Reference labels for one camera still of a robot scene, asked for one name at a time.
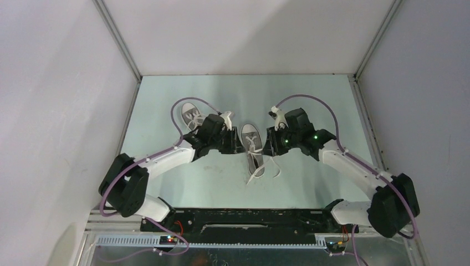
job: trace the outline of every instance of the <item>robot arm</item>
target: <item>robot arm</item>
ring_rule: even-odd
[[[324,129],[316,130],[303,109],[292,110],[285,115],[277,108],[272,110],[270,115],[275,118],[275,126],[268,128],[268,137],[263,147],[265,155],[282,155],[290,149],[300,148],[303,154],[348,177],[369,198],[366,202],[337,203],[331,214],[339,224],[372,226],[383,236],[392,237],[410,222],[408,213],[396,193],[386,186],[379,176],[384,177],[400,191],[415,217],[420,213],[415,188],[408,176],[403,173],[397,177],[393,176],[347,148],[339,147],[336,136]],[[374,169],[378,175],[371,173],[369,169]]]
[[[158,157],[147,158],[145,162],[133,167],[110,190],[107,202],[123,217],[138,214],[161,222],[174,210],[162,198],[146,194],[149,181],[179,165],[207,155],[209,150],[218,150],[222,154],[245,152],[238,138],[237,128],[232,127],[229,116],[230,112],[220,116],[207,116],[197,132],[183,136],[179,146]],[[134,158],[127,154],[116,157],[99,187],[100,194],[103,196],[116,176],[133,163]]]

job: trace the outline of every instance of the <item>gray wall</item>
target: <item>gray wall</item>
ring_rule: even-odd
[[[0,14],[0,265],[68,265],[136,81],[90,0]]]
[[[470,1],[405,1],[360,86],[390,170],[415,183],[432,265],[468,264]]]

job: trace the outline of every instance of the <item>shoelace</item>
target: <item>shoelace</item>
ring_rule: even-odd
[[[190,119],[191,121],[188,122],[188,124],[186,124],[186,127],[192,131],[192,129],[190,128],[190,125],[191,123],[194,124],[194,127],[198,127],[200,125],[202,125],[202,123],[200,122],[201,120],[204,121],[204,118],[206,117],[205,115],[199,113],[199,111],[195,111],[194,114],[186,114],[185,117],[187,117],[188,119]]]
[[[256,160],[255,158],[255,155],[262,155],[261,154],[261,151],[263,149],[256,149],[256,145],[254,143],[254,140],[257,139],[258,136],[253,136],[253,137],[249,137],[249,136],[245,136],[245,139],[249,141],[249,150],[248,150],[248,154],[251,155],[251,157],[253,158],[253,161],[255,162],[255,166],[258,165],[258,161]],[[274,159],[272,157],[269,158],[269,160],[273,161],[274,165],[276,165],[277,169],[279,170],[279,172],[273,177],[273,178],[276,178],[280,175],[281,173],[281,169],[279,167],[279,165],[274,161]],[[259,166],[258,168],[256,168],[256,170],[254,170],[254,172],[252,173],[252,175],[250,176],[248,182],[247,182],[247,185],[251,182],[251,180],[253,178],[260,178],[260,176],[256,176],[256,174],[261,171],[261,169],[265,168],[266,166],[266,163],[268,162],[265,162],[263,163],[261,166]]]

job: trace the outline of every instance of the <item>floor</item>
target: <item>floor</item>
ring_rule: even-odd
[[[292,94],[314,95],[331,106],[338,117],[341,142],[371,161],[353,93],[346,75],[198,75],[145,76],[142,80],[122,152],[142,158],[171,146],[178,133],[170,120],[175,101],[202,98],[221,111],[232,111],[234,126],[255,125],[261,137],[273,126],[271,106]],[[204,114],[211,109],[194,102]],[[309,99],[291,99],[284,111],[302,107],[316,129],[334,132],[330,113]],[[181,106],[175,111],[181,128]],[[205,208],[321,208],[337,198],[365,201],[367,197],[346,177],[327,165],[291,150],[276,157],[282,174],[269,163],[262,178],[246,185],[249,177],[245,154],[207,156],[164,173],[153,180],[147,193],[162,197],[174,207]]]

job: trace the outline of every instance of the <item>sneaker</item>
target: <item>sneaker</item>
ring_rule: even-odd
[[[189,131],[193,131],[198,126],[202,125],[205,118],[199,109],[191,103],[183,104],[183,107],[181,107],[181,116],[183,117],[183,121]]]
[[[259,131],[251,124],[242,126],[241,137],[243,147],[247,151],[248,171],[251,175],[248,184],[253,178],[260,178],[264,174],[264,167],[261,167],[264,165],[263,142]]]

